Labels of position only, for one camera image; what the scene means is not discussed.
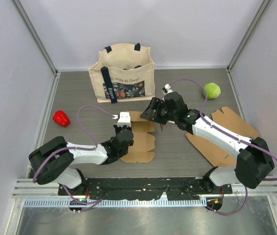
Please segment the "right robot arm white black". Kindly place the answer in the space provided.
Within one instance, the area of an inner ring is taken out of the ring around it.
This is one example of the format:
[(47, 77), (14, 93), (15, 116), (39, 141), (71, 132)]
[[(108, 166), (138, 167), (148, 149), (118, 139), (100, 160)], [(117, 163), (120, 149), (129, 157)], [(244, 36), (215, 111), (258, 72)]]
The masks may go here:
[(214, 167), (203, 176), (203, 188), (208, 193), (235, 183), (255, 189), (275, 168), (264, 139), (252, 140), (213, 122), (200, 111), (188, 108), (177, 92), (167, 93), (162, 99), (152, 98), (140, 117), (163, 125), (172, 121), (179, 129), (201, 137), (235, 157), (235, 165)]

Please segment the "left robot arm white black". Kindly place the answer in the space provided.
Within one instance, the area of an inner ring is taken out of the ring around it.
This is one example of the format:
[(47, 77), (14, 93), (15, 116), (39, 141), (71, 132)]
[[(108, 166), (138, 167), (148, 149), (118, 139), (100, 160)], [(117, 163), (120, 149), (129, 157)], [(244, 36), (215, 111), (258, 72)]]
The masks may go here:
[(108, 165), (128, 153), (134, 143), (134, 134), (129, 126), (118, 127), (115, 136), (98, 145), (79, 145), (58, 136), (34, 150), (29, 161), (34, 172), (33, 182), (40, 185), (58, 183), (72, 195), (81, 195), (88, 186), (81, 170), (71, 168), (76, 164)]

